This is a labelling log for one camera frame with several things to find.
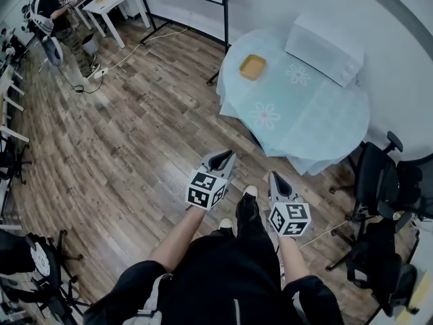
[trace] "white flower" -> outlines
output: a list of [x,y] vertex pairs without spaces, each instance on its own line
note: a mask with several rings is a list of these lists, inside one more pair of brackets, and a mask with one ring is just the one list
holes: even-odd
[[292,76],[293,84],[299,82],[302,85],[306,85],[306,82],[310,79],[310,75],[305,72],[302,66],[297,68],[295,65],[290,65],[290,70],[286,71],[286,75]]
[[269,130],[273,130],[273,121],[279,121],[281,116],[278,113],[274,113],[274,105],[267,104],[266,108],[261,102],[256,102],[257,111],[250,111],[250,116],[256,118],[254,124],[255,127],[262,127],[265,125]]

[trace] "white backpack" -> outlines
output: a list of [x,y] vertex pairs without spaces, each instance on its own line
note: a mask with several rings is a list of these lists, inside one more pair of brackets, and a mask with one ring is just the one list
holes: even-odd
[[42,16],[41,14],[38,14],[38,6],[39,1],[35,1],[35,8],[34,11],[30,6],[30,17],[32,18],[33,22],[45,33],[47,36],[51,36],[51,33],[54,29],[54,22],[51,18],[47,18]]

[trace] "trash can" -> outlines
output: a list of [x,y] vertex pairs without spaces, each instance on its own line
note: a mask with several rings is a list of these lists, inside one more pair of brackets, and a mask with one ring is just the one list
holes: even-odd
[[99,49],[99,44],[97,42],[95,34],[87,35],[83,42],[81,43],[84,50],[91,56],[95,54]]

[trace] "white microwave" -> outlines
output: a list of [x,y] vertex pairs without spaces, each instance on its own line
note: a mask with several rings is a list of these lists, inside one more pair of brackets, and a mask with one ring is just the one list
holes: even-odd
[[293,23],[286,52],[322,72],[342,87],[364,64],[364,49],[341,28],[310,14]]

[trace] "wooden tray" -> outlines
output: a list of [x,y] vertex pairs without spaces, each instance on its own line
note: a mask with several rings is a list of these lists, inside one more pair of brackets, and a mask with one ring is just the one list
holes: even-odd
[[260,76],[260,73],[262,73],[265,66],[266,59],[256,56],[255,54],[250,54],[242,62],[239,70],[241,72],[241,76],[245,77],[246,79],[250,79],[251,81],[255,81]]

